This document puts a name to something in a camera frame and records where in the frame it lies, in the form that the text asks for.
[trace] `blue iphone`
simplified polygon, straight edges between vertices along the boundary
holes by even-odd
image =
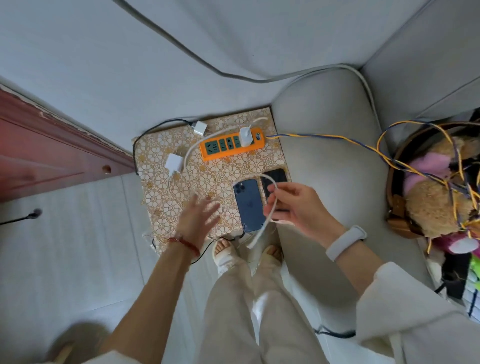
[[[238,182],[233,186],[233,192],[237,199],[243,231],[259,230],[265,222],[265,216],[257,181],[251,179]]]

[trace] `hand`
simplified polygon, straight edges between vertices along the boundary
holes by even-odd
[[[176,232],[177,235],[200,250],[207,234],[220,220],[220,216],[217,216],[208,221],[218,210],[220,204],[216,203],[207,209],[208,204],[211,203],[210,197],[204,198],[198,203],[197,201],[198,196],[194,194],[180,215]]]
[[[313,188],[293,182],[279,182],[277,186],[278,189],[273,184],[268,186],[271,195],[264,207],[265,216],[272,211],[273,202],[278,198],[272,219],[292,222],[303,234],[325,248],[347,231],[330,215]]]

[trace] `plug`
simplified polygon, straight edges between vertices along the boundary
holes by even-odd
[[[165,168],[168,169],[168,175],[170,177],[174,172],[180,173],[183,168],[183,157],[170,153],[167,157]]]
[[[253,142],[252,132],[250,126],[245,126],[240,129],[240,145],[249,146]]]
[[[200,120],[197,121],[193,127],[193,132],[201,136],[205,135],[205,130],[207,130],[207,124]]]

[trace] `red bracelet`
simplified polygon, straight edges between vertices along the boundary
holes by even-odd
[[[182,243],[182,244],[185,245],[187,248],[189,248],[190,250],[192,250],[192,251],[195,253],[195,256],[200,256],[200,250],[199,250],[195,245],[193,245],[191,242],[188,242],[188,241],[186,241],[185,239],[171,237],[171,238],[168,238],[168,242],[169,242],[169,243],[171,243],[171,242]]]

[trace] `orange power strip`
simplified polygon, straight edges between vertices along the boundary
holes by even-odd
[[[260,149],[265,146],[265,138],[260,128],[251,128],[253,142],[249,146],[240,145],[239,133],[216,136],[200,143],[200,152],[204,161],[234,154],[245,153],[250,150]]]

